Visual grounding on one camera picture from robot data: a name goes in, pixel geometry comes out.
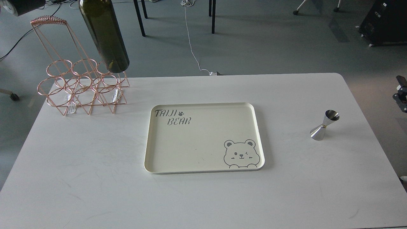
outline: black box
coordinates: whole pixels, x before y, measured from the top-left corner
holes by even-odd
[[[359,32],[374,45],[407,42],[407,0],[377,0]]]

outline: white table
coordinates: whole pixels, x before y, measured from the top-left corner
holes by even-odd
[[[407,225],[407,194],[336,73],[130,78],[127,105],[44,105],[0,192],[5,229],[373,228]],[[156,175],[143,167],[158,104],[249,102],[265,165]],[[323,141],[309,131],[340,119]]]

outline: caster wheel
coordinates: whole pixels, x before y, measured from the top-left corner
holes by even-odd
[[[14,93],[10,95],[10,98],[11,98],[11,100],[13,100],[13,101],[18,101],[18,100],[20,100],[20,98],[18,97],[18,95],[14,94]]]

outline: bear face drawing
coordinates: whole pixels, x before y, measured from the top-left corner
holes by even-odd
[[[226,153],[223,160],[229,168],[257,167],[257,164],[260,162],[260,156],[254,149],[256,143],[251,139],[237,143],[234,143],[232,140],[227,140],[224,146]]]

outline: black chair leg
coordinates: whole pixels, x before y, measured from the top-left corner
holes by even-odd
[[[212,34],[215,33],[216,0],[212,0]]]
[[[141,6],[143,7],[144,18],[148,19],[149,17],[147,16],[146,3],[144,2],[144,0],[141,0]]]
[[[144,32],[143,21],[141,20],[140,8],[138,7],[137,0],[133,0],[133,2],[134,2],[134,7],[136,8],[137,19],[138,19],[138,23],[140,25],[141,35],[143,37],[145,37],[146,33]]]
[[[209,17],[212,17],[212,0],[209,0]]]

